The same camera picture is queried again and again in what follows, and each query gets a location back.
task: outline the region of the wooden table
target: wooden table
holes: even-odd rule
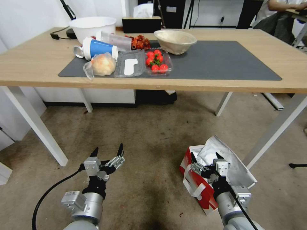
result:
[[[82,88],[164,89],[190,91],[223,91],[217,114],[225,107],[229,92],[296,93],[290,105],[268,127],[268,131],[243,160],[250,168],[278,138],[295,117],[307,106],[307,55],[268,35],[261,30],[186,30],[198,40],[238,41],[275,73],[281,81],[260,80],[185,80],[59,77],[58,73],[74,57],[72,47],[76,40],[53,40],[47,31],[0,55],[0,85],[33,130],[37,133],[60,165],[68,159],[60,149],[40,117],[26,99],[19,86],[73,87],[83,95]],[[145,34],[155,39],[153,34]]]
[[[292,9],[289,9],[289,10],[286,10],[286,11],[289,14],[291,14],[293,18],[307,22],[307,16],[299,15],[298,11],[292,10]],[[305,36],[306,33],[307,33],[307,23],[304,24],[304,26],[301,29],[301,31],[299,32],[299,34],[297,35],[295,40],[292,42],[292,46],[296,47],[300,43],[300,41],[302,40],[302,38]]]

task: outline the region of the white label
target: white label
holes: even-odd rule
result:
[[[173,7],[173,6],[166,7],[166,12],[176,13],[176,10],[177,10],[177,7]]]
[[[124,74],[125,75],[132,75],[134,73],[134,65],[138,64],[137,59],[126,59],[125,60],[125,69]]]

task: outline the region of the black box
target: black box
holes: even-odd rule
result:
[[[161,29],[161,17],[152,18],[122,18],[122,28],[125,34],[153,33]]]

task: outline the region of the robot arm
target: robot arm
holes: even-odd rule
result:
[[[216,153],[217,159],[211,165],[202,165],[191,153],[191,169],[208,180],[214,189],[214,199],[218,203],[224,230],[264,230],[258,223],[251,220],[247,214],[247,206],[251,198],[250,191],[243,185],[231,186],[227,180],[228,163]]]
[[[100,161],[97,157],[98,148],[87,158],[84,170],[90,178],[89,185],[82,192],[69,191],[62,198],[62,205],[71,210],[72,219],[65,230],[97,230],[102,215],[102,202],[106,197],[106,183],[110,174],[123,165],[125,159],[122,144],[117,156],[110,161]]]

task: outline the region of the white bowl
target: white bowl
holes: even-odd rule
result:
[[[82,44],[86,37],[96,36],[98,31],[105,33],[115,33],[115,18],[109,17],[86,17],[69,22],[74,30],[78,41]]]
[[[163,50],[176,55],[183,54],[197,42],[192,34],[178,30],[157,30],[153,34]]]

